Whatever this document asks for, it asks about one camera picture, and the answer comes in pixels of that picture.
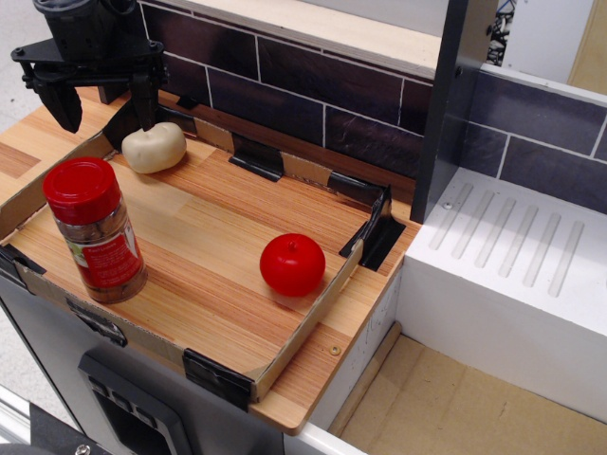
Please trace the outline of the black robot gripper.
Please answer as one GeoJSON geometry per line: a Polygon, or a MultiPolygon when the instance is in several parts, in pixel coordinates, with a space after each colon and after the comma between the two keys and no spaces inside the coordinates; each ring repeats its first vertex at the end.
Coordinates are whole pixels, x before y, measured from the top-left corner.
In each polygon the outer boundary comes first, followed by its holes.
{"type": "Polygon", "coordinates": [[[80,129],[83,109],[76,86],[129,87],[141,129],[156,124],[158,90],[166,82],[164,46],[138,28],[137,1],[35,1],[51,37],[15,48],[11,58],[26,88],[70,133],[80,129]]]}

